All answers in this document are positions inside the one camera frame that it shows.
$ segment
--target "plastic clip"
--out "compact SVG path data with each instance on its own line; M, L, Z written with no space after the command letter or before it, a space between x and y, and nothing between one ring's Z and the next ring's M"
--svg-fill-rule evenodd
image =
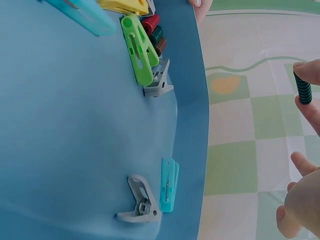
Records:
M149 13L146 0L98 0L101 8L120 14L146 15Z
M152 68L153 82L149 86L143 87L146 97L156 98L174 89L173 85L168 85L169 64L169 58L162 58L159 65Z
M146 0L146 1L147 1L147 3L148 3L149 13L146 14L146 15L144 15L144 17L150 17L150 16L155 15L156 7L155 7L154 0Z
M46 1L96 36L109 36L116 32L114 21L95 1Z
M123 17L121 26L136 81L146 87L153 82L152 67L159 64L159 57L136 15Z
M158 222L162 218L158 204L151 192L147 180L140 175L131 175L128 183L136 201L133 211L121 212L117 219L129 223Z
M179 164L172 158L162 159L160 210L164 213L174 210L179 168Z

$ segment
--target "yellow circle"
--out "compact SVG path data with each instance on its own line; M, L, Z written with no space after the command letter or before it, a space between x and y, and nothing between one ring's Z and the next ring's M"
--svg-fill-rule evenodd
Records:
M211 88L218 94L232 94L239 87L240 82L239 76L220 77L213 80Z

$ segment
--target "yellow plastic clip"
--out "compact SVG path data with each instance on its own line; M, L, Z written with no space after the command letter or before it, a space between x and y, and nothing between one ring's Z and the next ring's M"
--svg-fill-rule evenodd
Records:
M98 0L101 8L121 14L136 14L138 16L149 13L146 0Z

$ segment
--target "light blue plastic clip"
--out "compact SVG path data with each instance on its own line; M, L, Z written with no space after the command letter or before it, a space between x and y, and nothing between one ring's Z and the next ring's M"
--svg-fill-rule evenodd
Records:
M115 33L116 24L94 0L46 0L96 36Z
M179 168L179 164L172 158L162 159L160 211L164 213L174 210Z

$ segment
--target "dark green coil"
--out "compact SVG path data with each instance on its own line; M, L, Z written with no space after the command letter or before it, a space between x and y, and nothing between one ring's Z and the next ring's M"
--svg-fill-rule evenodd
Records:
M293 72L293 75L295 78L296 87L298 88L300 102L304 105L311 103L312 91L310 83L303 81L295 74L295 72Z
M155 46L160 38L163 36L164 31L162 30L161 26L156 26L154 31L151 33L151 35L149 36L150 42L153 46Z

